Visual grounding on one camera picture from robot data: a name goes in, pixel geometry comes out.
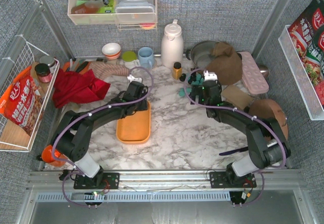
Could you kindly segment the brown cardboard sheet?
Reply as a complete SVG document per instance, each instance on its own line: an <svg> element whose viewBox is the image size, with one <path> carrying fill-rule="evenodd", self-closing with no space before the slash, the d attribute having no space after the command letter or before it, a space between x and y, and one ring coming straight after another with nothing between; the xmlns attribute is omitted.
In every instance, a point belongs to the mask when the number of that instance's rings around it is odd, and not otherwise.
<svg viewBox="0 0 324 224"><path fill-rule="evenodd" d="M227 86L221 93L222 97L227 102L233 104L238 109L244 110L247 106L250 106L254 101L254 98L249 94L243 92L235 85Z"/></svg>

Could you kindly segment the orange plastic storage basket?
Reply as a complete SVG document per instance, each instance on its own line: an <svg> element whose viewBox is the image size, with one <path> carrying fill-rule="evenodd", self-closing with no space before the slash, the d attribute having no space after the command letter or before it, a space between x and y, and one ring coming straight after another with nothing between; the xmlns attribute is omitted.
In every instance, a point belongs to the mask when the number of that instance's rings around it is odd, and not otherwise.
<svg viewBox="0 0 324 224"><path fill-rule="evenodd" d="M151 132L151 105L148 109L138 111L117 121L116 137L124 144L144 144L149 140Z"/></svg>

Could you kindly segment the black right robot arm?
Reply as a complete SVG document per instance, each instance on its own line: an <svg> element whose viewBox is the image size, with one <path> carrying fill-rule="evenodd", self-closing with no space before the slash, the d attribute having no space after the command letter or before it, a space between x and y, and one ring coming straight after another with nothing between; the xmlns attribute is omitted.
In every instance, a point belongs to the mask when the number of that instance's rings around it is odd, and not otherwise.
<svg viewBox="0 0 324 224"><path fill-rule="evenodd" d="M218 81L192 85L189 99L192 104L204 107L207 117L230 125L246 136L248 155L226 167L228 177L239 178L267 167L286 165L291 150L277 119L251 116L223 101Z"/></svg>

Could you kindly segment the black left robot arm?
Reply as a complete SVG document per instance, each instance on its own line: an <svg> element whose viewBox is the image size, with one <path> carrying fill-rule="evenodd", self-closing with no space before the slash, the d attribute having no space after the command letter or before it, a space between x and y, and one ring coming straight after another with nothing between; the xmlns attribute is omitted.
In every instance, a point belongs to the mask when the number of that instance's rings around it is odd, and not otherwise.
<svg viewBox="0 0 324 224"><path fill-rule="evenodd" d="M93 110L63 115L51 139L54 150L65 155L82 176L98 178L102 167L88 153L92 132L98 128L148 108L149 89L140 82L130 82L127 89L107 104Z"/></svg>

